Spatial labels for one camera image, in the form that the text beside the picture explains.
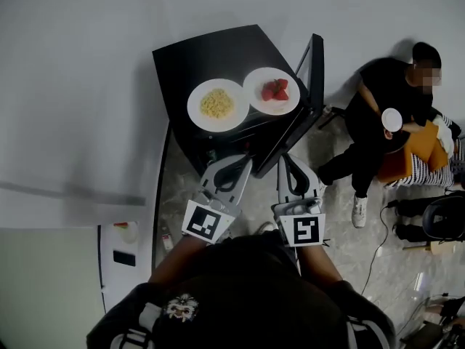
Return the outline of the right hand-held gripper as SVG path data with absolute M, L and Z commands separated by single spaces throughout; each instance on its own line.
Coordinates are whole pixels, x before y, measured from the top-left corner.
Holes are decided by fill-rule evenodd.
M 278 161 L 278 199 L 272 207 L 288 247 L 323 244 L 326 215 L 321 211 L 318 177 L 301 159 L 284 153 Z

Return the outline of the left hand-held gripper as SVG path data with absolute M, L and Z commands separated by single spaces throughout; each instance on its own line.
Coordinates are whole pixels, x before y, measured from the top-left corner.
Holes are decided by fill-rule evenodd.
M 251 167 L 245 154 L 210 164 L 201 178 L 202 189 L 187 202 L 182 234 L 217 243 L 241 214 L 239 203 Z

